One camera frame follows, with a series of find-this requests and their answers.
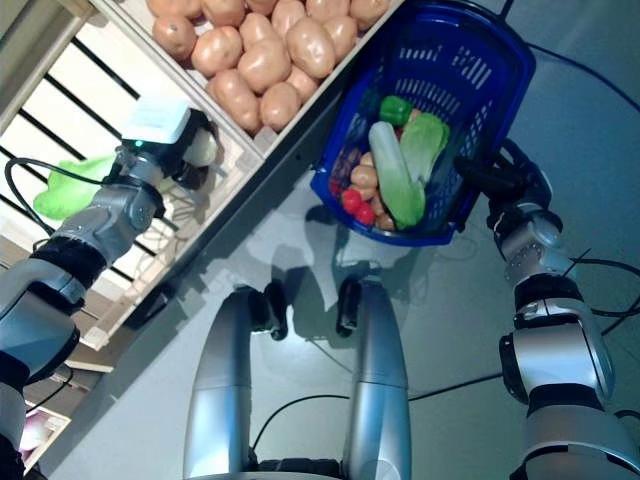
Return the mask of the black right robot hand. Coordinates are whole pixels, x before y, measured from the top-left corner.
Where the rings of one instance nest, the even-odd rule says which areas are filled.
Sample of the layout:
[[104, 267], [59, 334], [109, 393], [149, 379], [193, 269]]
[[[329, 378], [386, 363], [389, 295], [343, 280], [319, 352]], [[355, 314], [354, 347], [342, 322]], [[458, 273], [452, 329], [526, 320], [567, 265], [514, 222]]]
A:
[[454, 167], [462, 179], [494, 204], [533, 204], [547, 209], [552, 188], [546, 174], [511, 139], [477, 160], [458, 155]]

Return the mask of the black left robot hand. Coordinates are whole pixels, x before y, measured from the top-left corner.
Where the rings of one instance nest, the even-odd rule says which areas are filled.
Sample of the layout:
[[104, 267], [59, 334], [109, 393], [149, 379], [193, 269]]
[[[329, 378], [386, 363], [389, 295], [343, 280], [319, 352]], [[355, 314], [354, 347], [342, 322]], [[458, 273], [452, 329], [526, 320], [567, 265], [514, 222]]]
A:
[[206, 115], [188, 108], [186, 124], [162, 157], [163, 173], [183, 188], [198, 190], [207, 181], [217, 151], [215, 132]]

